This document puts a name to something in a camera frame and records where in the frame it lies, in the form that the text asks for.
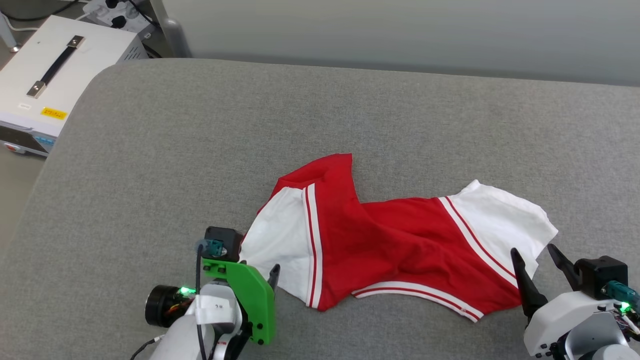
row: gray table surface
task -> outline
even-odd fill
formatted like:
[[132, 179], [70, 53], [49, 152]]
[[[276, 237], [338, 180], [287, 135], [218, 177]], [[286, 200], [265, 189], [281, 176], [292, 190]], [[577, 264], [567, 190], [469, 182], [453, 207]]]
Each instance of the gray table surface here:
[[[0, 263], [0, 357], [127, 359], [156, 284], [193, 285], [208, 225], [246, 231], [278, 176], [354, 154], [362, 201], [473, 179], [529, 199], [572, 259], [639, 286], [640, 89], [213, 60], [105, 70], [47, 160]], [[569, 291], [547, 253], [534, 278]], [[242, 359], [527, 359], [519, 308], [472, 324], [402, 295], [325, 313], [277, 295], [277, 339]], [[147, 350], [141, 359], [150, 354]]]

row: red stripe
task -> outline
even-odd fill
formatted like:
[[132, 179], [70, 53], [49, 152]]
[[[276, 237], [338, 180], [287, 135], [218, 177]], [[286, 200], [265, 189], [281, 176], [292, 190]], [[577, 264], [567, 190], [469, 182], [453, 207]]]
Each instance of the red stripe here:
[[462, 220], [462, 224], [465, 224], [465, 226], [467, 227], [467, 230], [469, 230], [469, 234], [471, 234], [471, 236], [474, 238], [474, 240], [476, 241], [476, 244], [478, 244], [478, 246], [480, 246], [480, 249], [482, 249], [482, 251], [484, 251], [484, 253], [491, 258], [491, 260], [493, 260], [493, 262], [498, 265], [501, 269], [503, 269], [504, 271], [507, 272], [507, 274], [513, 276], [515, 278], [515, 275], [513, 275], [509, 270], [507, 270], [507, 268], [505, 268], [504, 266], [502, 266], [502, 264], [500, 264], [498, 261], [496, 261], [493, 256], [491, 256], [491, 254], [489, 254], [489, 252], [484, 248], [484, 246], [482, 246], [482, 244], [480, 243], [480, 241], [478, 241], [478, 239], [476, 238], [476, 235], [474, 234], [474, 232], [471, 230], [471, 228], [469, 227], [469, 225], [467, 225], [467, 222], [465, 221], [465, 219], [462, 218], [462, 216], [460, 215], [460, 213], [458, 213], [458, 210], [456, 210], [456, 207], [453, 206], [453, 202], [451, 202], [451, 199], [446, 196], [445, 199], [447, 199], [447, 201], [449, 201], [449, 205], [451, 205], [451, 208], [453, 209], [453, 211], [456, 213], [456, 215], [460, 218], [460, 220]]
[[311, 236], [311, 249], [314, 252], [314, 276], [311, 280], [311, 299], [309, 299], [309, 307], [313, 307], [314, 290], [316, 289], [316, 243], [314, 240], [314, 229], [311, 224], [311, 207], [309, 206], [309, 188], [305, 188], [305, 198], [307, 200], [307, 216], [309, 220], [309, 235]]
[[435, 295], [435, 294], [432, 294], [432, 293], [428, 293], [426, 291], [422, 291], [422, 290], [406, 289], [406, 288], [375, 288], [375, 289], [368, 289], [368, 290], [361, 291], [359, 293], [355, 293], [355, 294], [353, 294], [353, 296], [358, 296], [358, 295], [361, 295], [361, 294], [364, 294], [364, 293], [369, 293], [369, 292], [378, 291], [378, 290], [395, 290], [395, 291], [400, 290], [400, 291], [409, 291], [411, 293], [424, 294], [424, 295], [427, 295], [427, 296], [430, 296], [430, 297], [434, 297], [434, 298], [436, 298], [438, 300], [444, 301], [447, 304], [451, 304], [453, 307], [455, 307], [456, 309], [462, 311], [463, 313], [466, 313], [466, 314], [469, 314], [469, 315], [473, 316], [474, 318], [476, 318], [476, 320], [480, 320], [479, 316], [477, 316], [474, 313], [469, 313], [467, 310], [465, 310], [463, 307], [461, 307], [460, 305], [456, 304], [455, 302], [453, 302], [451, 300], [448, 300], [448, 299], [445, 299], [443, 297], [439, 297], [438, 295]]

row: red and white striped trim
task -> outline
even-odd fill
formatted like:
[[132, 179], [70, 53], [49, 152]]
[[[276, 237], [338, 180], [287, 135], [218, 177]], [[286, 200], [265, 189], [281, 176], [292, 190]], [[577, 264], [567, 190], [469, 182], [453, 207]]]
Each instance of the red and white striped trim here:
[[317, 309], [322, 292], [322, 243], [318, 225], [315, 184], [311, 184], [304, 189], [302, 200], [307, 210], [305, 222], [307, 223], [309, 254], [313, 254], [312, 263], [309, 268], [309, 286], [306, 305]]
[[375, 294], [402, 294], [421, 297], [444, 305], [473, 322], [480, 320], [484, 316], [482, 312], [455, 296], [412, 282], [384, 281], [353, 292], [353, 296], [358, 299]]
[[456, 210], [453, 202], [449, 197], [439, 197], [438, 198], [444, 208], [449, 213], [449, 216], [456, 222], [458, 229], [462, 232], [465, 239], [471, 248], [476, 252], [476, 254], [487, 264], [489, 265], [498, 275], [500, 275], [503, 279], [507, 280], [511, 285], [518, 288], [518, 283], [516, 282], [515, 275], [513, 275], [507, 268], [502, 266], [495, 258], [482, 246], [480, 241], [478, 240], [476, 234], [474, 234], [473, 230], [469, 226], [468, 222], [462, 218], [458, 210]]

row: white stripe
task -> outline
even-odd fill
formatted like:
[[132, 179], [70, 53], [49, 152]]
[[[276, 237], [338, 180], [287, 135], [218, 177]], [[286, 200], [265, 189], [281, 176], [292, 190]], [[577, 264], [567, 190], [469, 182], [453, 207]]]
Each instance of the white stripe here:
[[[406, 291], [402, 291], [402, 290], [377, 290], [380, 288], [401, 288], [401, 289], [405, 289]], [[417, 293], [414, 292], [412, 290], [417, 290], [417, 291], [423, 291], [425, 293], [430, 293], [432, 295], [435, 295], [437, 297], [446, 299], [450, 302], [452, 302], [453, 304], [456, 304], [457, 306], [460, 306], [463, 310], [461, 311], [460, 309], [458, 309], [457, 307], [451, 305], [451, 303], [440, 300], [436, 297], [430, 297], [428, 295], [425, 295], [423, 293]], [[459, 313], [462, 316], [465, 316], [469, 319], [471, 319], [473, 322], [476, 322], [476, 318], [474, 318], [473, 316], [469, 315], [469, 313], [472, 313], [473, 315], [476, 315], [478, 318], [481, 318], [484, 316], [484, 314], [474, 308], [473, 306], [467, 304], [466, 302], [458, 299], [457, 297], [448, 294], [444, 291], [440, 291], [438, 289], [434, 289], [434, 288], [430, 288], [429, 286], [425, 286], [425, 285], [420, 285], [420, 284], [414, 284], [412, 282], [404, 282], [404, 281], [383, 281], [383, 282], [379, 282], [377, 284], [373, 284], [370, 286], [367, 286], [364, 289], [358, 290], [358, 291], [354, 291], [353, 293], [359, 293], [361, 291], [364, 291], [361, 294], [355, 295], [356, 298], [360, 299], [363, 297], [367, 297], [369, 295], [375, 295], [375, 294], [382, 294], [382, 293], [393, 293], [393, 294], [403, 294], [403, 295], [411, 295], [411, 296], [416, 296], [416, 297], [421, 297], [423, 299], [427, 299], [427, 300], [431, 300], [433, 302], [437, 302], [438, 304], [444, 305], [450, 309], [455, 310], [455, 312]]]
[[471, 235], [471, 233], [469, 232], [469, 229], [467, 229], [467, 227], [465, 226], [465, 223], [458, 216], [458, 214], [456, 214], [455, 210], [453, 210], [453, 208], [451, 207], [451, 204], [449, 204], [449, 201], [445, 197], [439, 197], [438, 199], [440, 200], [442, 205], [444, 205], [444, 208], [449, 213], [449, 216], [451, 216], [453, 221], [456, 222], [458, 229], [460, 229], [460, 231], [462, 232], [462, 235], [464, 235], [465, 239], [467, 239], [467, 243], [469, 244], [469, 246], [471, 246], [471, 249], [473, 249], [476, 252], [476, 254], [487, 265], [489, 265], [496, 273], [498, 273], [498, 275], [500, 275], [503, 279], [507, 280], [511, 285], [517, 288], [518, 283], [516, 282], [515, 277], [513, 277], [513, 275], [509, 274], [508, 272], [504, 271], [503, 268], [501, 268], [498, 264], [496, 264], [496, 262], [493, 261], [489, 257], [489, 255], [487, 255], [487, 253], [484, 252], [484, 250], [480, 247], [480, 245], [478, 245], [478, 243], [475, 241], [473, 235]]
[[[309, 231], [310, 224], [309, 224], [309, 206], [307, 204], [307, 189], [305, 188], [302, 191], [302, 204], [303, 204], [303, 209], [305, 210], [305, 225], [306, 225], [306, 229], [307, 229], [307, 246], [308, 246], [308, 254], [309, 254], [309, 258], [311, 260], [314, 260], [314, 251], [312, 248], [312, 243], [311, 243], [311, 232]], [[314, 267], [313, 265], [310, 263], [309, 264], [309, 280], [307, 281], [307, 299], [305, 300], [305, 305], [307, 307], [311, 306], [311, 289], [313, 287], [313, 280], [314, 280]]]
[[317, 309], [318, 303], [320, 303], [320, 293], [322, 292], [322, 243], [320, 240], [320, 227], [316, 206], [316, 184], [309, 185], [307, 191], [309, 195], [309, 209], [311, 210], [311, 230], [314, 234], [314, 245], [316, 246], [316, 283], [314, 285], [314, 298], [311, 299], [311, 307]]

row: green bracket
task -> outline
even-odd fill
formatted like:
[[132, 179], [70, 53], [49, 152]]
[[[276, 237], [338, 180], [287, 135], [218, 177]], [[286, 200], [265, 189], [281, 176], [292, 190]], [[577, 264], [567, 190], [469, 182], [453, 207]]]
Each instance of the green bracket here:
[[232, 263], [202, 258], [205, 274], [224, 279], [236, 293], [236, 297], [253, 324], [253, 336], [249, 339], [259, 345], [269, 345], [275, 336], [275, 295], [260, 272], [244, 263]]

